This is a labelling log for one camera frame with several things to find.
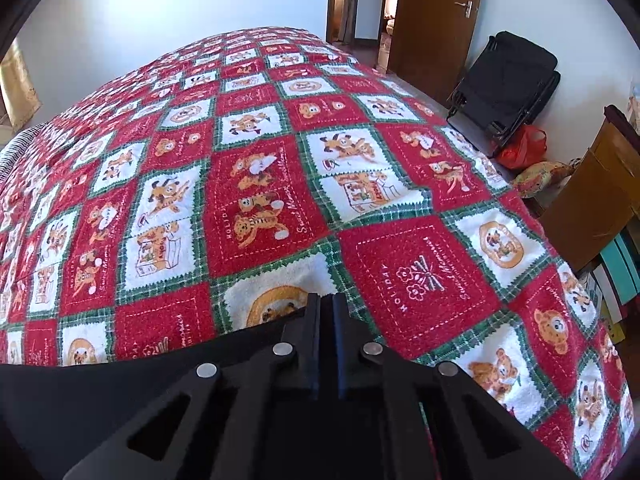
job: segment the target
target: brown door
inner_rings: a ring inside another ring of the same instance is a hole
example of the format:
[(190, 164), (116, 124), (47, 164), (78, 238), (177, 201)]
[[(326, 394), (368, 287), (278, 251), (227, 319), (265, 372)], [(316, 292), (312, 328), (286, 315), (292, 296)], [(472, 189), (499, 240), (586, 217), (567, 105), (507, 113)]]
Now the brown door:
[(446, 105), (465, 65), (479, 3), (398, 0), (389, 70)]

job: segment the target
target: bedspread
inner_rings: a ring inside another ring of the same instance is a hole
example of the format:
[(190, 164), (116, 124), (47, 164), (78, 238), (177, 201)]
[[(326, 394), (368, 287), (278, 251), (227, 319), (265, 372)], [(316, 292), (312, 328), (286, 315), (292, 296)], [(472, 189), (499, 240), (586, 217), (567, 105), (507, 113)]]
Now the bedspread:
[(0, 190), (0, 361), (135, 359), (344, 291), (600, 479), (633, 428), (590, 298), (491, 162), (305, 30), (220, 34), (54, 118)]

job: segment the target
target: baseboard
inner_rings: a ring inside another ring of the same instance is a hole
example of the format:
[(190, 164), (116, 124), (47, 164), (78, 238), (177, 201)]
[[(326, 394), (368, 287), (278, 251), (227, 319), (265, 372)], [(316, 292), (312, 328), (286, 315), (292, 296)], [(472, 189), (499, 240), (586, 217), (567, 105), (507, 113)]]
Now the baseboard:
[(378, 40), (365, 40), (364, 38), (353, 38), (354, 46), (378, 46)]

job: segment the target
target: black folding chair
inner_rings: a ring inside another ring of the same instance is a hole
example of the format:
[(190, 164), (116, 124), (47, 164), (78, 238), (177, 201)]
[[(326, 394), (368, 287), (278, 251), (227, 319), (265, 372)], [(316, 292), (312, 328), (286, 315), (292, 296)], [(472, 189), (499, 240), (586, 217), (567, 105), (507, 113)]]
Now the black folding chair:
[(447, 121), (461, 112), (494, 144), (492, 157), (523, 124), (531, 124), (553, 95), (560, 74), (556, 56), (510, 32), (489, 43), (453, 91)]

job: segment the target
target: red plastic bag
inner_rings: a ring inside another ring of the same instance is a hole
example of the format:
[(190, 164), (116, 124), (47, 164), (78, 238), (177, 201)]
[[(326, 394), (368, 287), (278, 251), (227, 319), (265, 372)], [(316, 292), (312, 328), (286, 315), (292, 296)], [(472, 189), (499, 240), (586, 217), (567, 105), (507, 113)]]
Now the red plastic bag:
[(524, 170), (542, 162), (545, 153), (546, 133), (531, 124), (526, 124), (518, 128), (496, 160), (510, 170)]

